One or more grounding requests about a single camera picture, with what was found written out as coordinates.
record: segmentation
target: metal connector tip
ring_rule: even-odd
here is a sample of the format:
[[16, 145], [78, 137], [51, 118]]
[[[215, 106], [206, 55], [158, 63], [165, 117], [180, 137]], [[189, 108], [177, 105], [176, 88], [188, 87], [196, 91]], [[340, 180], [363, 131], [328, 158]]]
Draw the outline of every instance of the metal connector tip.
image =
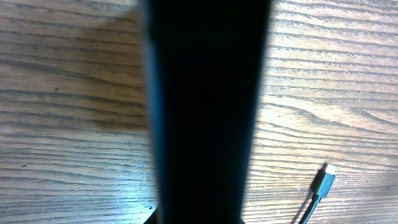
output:
[[327, 174], [334, 175], [336, 172], [336, 167], [331, 164], [325, 163], [322, 167], [322, 170], [325, 171], [325, 173]]

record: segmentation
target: cable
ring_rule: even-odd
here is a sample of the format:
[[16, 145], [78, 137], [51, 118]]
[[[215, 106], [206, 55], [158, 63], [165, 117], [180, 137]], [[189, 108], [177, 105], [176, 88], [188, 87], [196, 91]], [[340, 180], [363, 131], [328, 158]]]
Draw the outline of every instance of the cable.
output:
[[335, 172], [336, 167], [330, 164], [324, 164], [322, 169], [318, 170], [311, 184], [311, 191], [313, 193], [312, 201], [298, 224], [306, 224], [318, 203], [321, 202], [321, 199], [328, 195], [330, 187], [336, 177]]

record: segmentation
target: wooden surface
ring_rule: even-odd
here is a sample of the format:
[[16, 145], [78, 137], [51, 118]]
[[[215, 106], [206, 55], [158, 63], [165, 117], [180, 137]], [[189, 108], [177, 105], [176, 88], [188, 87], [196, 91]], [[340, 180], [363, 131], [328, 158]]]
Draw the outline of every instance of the wooden surface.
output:
[[[247, 223], [398, 220], [398, 1], [280, 0]], [[0, 223], [142, 223], [157, 205], [132, 0], [0, 1]]]

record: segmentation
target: wood grain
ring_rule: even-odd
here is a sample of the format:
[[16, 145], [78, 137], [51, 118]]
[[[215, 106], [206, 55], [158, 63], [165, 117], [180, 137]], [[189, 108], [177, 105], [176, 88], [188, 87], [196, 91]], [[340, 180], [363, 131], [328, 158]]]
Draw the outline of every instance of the wood grain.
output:
[[[133, 0], [0, 0], [0, 223], [142, 223], [157, 202]], [[398, 219], [398, 1], [274, 2], [246, 223]]]

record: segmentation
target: black cable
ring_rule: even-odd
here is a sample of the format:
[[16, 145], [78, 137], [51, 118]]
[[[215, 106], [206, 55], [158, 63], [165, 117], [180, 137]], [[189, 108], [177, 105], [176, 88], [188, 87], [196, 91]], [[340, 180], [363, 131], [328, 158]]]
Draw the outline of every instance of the black cable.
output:
[[335, 171], [336, 167], [330, 164], [324, 164], [322, 169], [318, 170], [311, 184], [312, 201], [298, 224], [306, 224], [321, 199], [328, 195], [330, 187], [335, 180]]

